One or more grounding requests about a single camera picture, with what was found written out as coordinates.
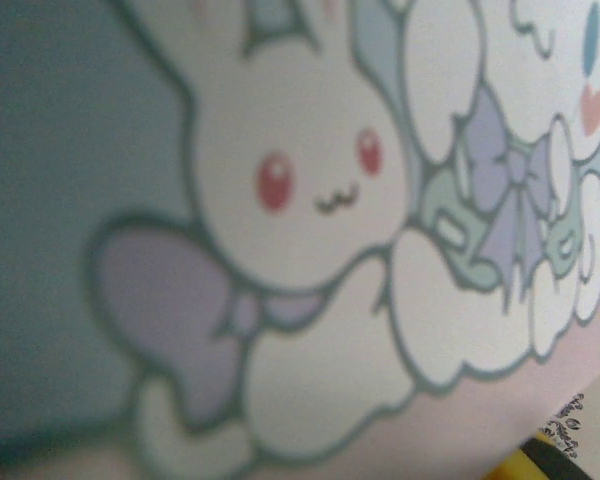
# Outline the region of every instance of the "lavender bow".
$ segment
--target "lavender bow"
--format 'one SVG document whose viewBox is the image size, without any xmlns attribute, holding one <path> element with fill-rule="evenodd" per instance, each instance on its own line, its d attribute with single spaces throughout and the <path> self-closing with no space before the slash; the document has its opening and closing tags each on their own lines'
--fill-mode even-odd
<svg viewBox="0 0 600 480">
<path fill-rule="evenodd" d="M 473 200 L 492 216 L 479 255 L 498 268 L 507 292 L 519 259 L 527 287 L 543 256 L 538 220 L 551 206 L 548 142 L 542 138 L 529 156 L 511 149 L 502 114 L 486 88 L 478 92 L 465 140 Z"/>
</svg>

